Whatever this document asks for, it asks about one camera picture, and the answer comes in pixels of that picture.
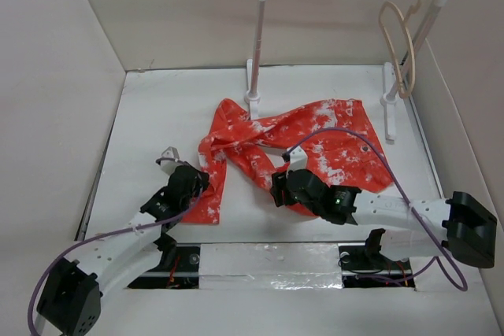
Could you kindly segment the orange white-speckled trousers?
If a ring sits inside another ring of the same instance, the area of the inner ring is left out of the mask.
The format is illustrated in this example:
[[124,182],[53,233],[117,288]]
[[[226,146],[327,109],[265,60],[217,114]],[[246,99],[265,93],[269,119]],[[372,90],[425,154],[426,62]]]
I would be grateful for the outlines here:
[[220,102],[208,135],[198,146],[209,188],[185,223],[218,224],[221,202],[231,189],[227,164],[234,164],[257,188],[269,191],[272,174],[282,172],[266,148],[287,150],[299,143],[307,168],[328,185],[358,186],[379,193],[392,179],[379,158],[384,152],[360,100],[326,99],[257,120],[231,99]]

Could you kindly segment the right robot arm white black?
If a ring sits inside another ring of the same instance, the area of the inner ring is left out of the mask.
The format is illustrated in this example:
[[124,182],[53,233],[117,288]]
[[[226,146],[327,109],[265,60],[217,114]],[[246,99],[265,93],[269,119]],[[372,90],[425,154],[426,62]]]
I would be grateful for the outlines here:
[[447,251],[474,268],[495,265],[496,217],[466,192],[451,198],[412,201],[355,186],[329,186],[308,169],[272,175],[276,206],[301,205],[336,225],[372,226],[364,258],[373,268]]

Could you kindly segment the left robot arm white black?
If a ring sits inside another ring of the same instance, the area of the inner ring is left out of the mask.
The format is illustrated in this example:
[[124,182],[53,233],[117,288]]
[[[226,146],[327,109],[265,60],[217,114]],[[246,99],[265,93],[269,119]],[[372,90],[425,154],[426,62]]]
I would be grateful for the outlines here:
[[143,273],[176,263],[176,240],[168,232],[192,210],[209,187],[209,175],[177,164],[168,182],[133,216],[128,225],[93,238],[92,250],[51,264],[31,308],[63,335],[85,335],[98,321],[105,300]]

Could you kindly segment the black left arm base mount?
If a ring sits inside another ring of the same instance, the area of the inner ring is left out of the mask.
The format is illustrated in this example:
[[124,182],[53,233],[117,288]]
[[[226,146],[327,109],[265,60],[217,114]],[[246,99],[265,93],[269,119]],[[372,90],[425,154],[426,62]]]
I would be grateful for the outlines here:
[[156,245],[162,255],[158,265],[128,284],[132,290],[193,290],[199,288],[201,244],[178,243],[169,235]]

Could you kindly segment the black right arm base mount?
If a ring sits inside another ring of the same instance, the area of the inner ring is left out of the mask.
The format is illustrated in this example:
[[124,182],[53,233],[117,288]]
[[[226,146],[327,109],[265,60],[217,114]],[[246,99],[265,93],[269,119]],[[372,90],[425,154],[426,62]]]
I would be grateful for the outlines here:
[[345,289],[415,288],[409,260],[393,261],[380,254],[383,228],[372,230],[364,242],[339,243],[338,265]]

